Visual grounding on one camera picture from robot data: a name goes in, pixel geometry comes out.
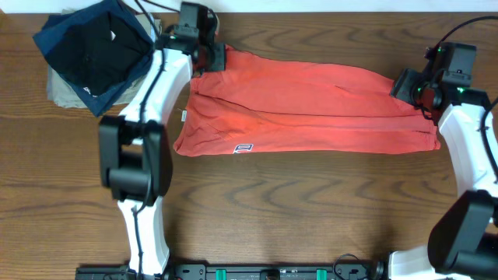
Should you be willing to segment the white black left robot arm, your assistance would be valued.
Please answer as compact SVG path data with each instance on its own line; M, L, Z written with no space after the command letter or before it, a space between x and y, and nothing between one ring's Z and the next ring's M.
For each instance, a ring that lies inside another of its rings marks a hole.
M196 74L222 72L226 46L164 37L138 93L117 116L99 123L100 178L124 217L130 261L93 273L95 279L164 279L170 249L163 198L173 175L167 122L183 88Z

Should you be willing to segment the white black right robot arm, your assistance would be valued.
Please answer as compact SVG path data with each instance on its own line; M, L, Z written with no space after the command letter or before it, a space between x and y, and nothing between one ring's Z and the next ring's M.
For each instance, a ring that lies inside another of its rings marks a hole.
M497 236L497 140L485 91L447 83L443 72L406 68L391 95L420 109L447 144L457 201L433 227L426 245L388 259L389 279L495 279Z

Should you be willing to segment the red printed t-shirt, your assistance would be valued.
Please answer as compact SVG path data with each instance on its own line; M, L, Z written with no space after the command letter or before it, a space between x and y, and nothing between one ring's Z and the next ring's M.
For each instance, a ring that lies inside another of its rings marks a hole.
M276 61L226 48L222 72L192 79L174 150L182 156L437 150L437 130L390 94L393 82L348 65Z

